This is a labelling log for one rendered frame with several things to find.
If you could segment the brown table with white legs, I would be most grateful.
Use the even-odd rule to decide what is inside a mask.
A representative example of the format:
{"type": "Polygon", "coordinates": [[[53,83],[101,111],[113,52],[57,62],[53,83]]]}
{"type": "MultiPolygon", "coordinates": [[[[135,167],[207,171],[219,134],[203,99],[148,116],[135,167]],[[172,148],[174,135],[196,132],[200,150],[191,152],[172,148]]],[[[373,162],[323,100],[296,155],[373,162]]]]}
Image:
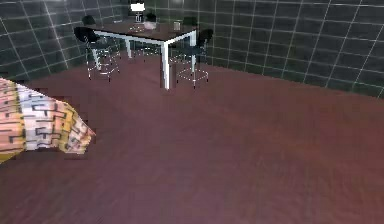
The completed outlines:
{"type": "Polygon", "coordinates": [[[182,25],[179,30],[174,29],[172,23],[157,23],[154,29],[146,29],[143,23],[118,22],[106,25],[88,25],[97,35],[122,39],[125,41],[126,52],[132,57],[131,43],[133,41],[153,44],[160,47],[163,87],[172,88],[169,65],[169,46],[175,42],[188,38],[190,46],[197,44],[197,28],[182,25]]]}

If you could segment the dark plant in white pot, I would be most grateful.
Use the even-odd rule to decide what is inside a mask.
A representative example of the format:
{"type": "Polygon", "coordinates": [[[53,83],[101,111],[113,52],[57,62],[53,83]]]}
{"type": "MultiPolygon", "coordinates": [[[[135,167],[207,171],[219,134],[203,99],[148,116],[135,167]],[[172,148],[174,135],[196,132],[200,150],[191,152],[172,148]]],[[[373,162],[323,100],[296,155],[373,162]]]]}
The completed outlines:
{"type": "Polygon", "coordinates": [[[144,21],[144,28],[148,30],[153,30],[157,26],[157,17],[154,13],[148,13],[145,16],[145,21],[144,21]]]}

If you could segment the white shade table lamp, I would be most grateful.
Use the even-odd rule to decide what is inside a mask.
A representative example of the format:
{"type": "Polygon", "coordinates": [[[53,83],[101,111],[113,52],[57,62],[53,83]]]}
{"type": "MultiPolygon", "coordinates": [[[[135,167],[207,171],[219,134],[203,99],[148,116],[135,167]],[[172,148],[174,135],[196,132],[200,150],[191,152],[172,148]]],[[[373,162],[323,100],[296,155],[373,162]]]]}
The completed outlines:
{"type": "Polygon", "coordinates": [[[130,5],[131,11],[136,13],[135,21],[137,23],[142,22],[143,12],[145,11],[145,4],[144,3],[132,3],[130,5]]]}

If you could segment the patterned pink and yellow bed cover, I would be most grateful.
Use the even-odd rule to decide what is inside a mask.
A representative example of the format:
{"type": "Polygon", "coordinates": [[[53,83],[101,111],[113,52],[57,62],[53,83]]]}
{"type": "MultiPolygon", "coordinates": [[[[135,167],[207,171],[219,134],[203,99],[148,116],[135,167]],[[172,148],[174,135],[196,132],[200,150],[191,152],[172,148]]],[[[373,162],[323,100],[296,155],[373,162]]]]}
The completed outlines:
{"type": "Polygon", "coordinates": [[[84,154],[93,136],[67,102],[0,78],[0,164],[40,148],[84,154]]]}

